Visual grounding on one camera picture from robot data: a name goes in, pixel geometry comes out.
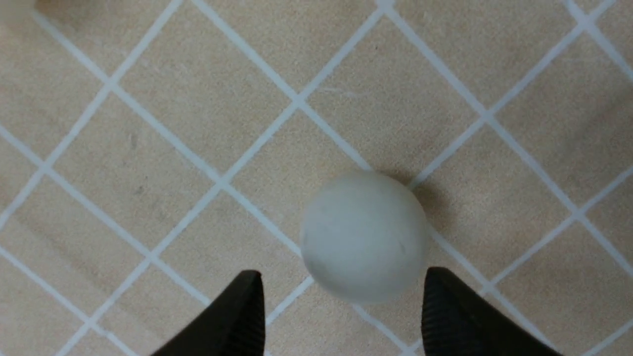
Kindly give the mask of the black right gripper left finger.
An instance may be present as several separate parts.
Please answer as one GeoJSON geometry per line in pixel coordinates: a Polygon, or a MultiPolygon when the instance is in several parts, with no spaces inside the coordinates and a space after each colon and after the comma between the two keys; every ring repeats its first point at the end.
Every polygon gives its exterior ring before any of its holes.
{"type": "Polygon", "coordinates": [[[263,356],[266,342],[262,274],[243,270],[155,356],[263,356]]]}

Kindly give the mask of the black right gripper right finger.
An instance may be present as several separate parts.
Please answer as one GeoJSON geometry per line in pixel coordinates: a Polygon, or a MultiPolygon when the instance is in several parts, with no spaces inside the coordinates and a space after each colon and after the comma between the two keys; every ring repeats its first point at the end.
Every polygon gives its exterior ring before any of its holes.
{"type": "Polygon", "coordinates": [[[558,356],[450,269],[429,267],[421,307],[427,356],[558,356]]]}

